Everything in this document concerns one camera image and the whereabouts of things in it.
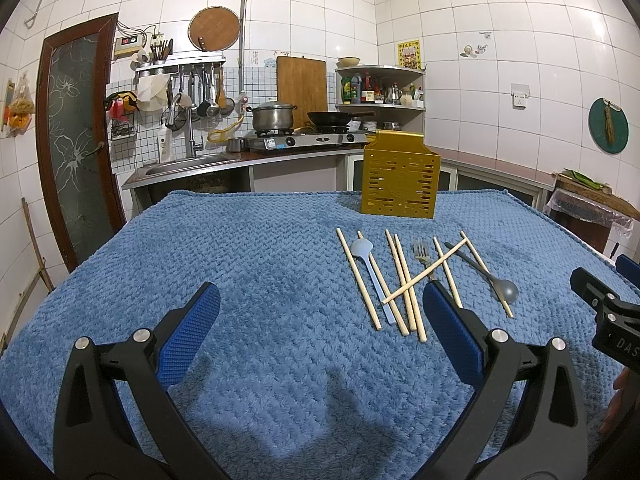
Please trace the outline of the person's right hand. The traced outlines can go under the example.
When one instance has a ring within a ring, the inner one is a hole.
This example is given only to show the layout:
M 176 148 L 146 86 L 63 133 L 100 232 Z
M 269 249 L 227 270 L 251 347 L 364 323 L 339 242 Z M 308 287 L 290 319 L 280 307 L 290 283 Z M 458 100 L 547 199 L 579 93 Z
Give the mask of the person's right hand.
M 613 389 L 615 393 L 611 402 L 608 404 L 608 410 L 606 411 L 603 422 L 599 428 L 599 434 L 601 437 L 604 437 L 611 430 L 614 419 L 620 411 L 620 407 L 622 406 L 622 396 L 625 388 L 627 387 L 629 375 L 630 369 L 628 367 L 624 367 L 613 382 Z

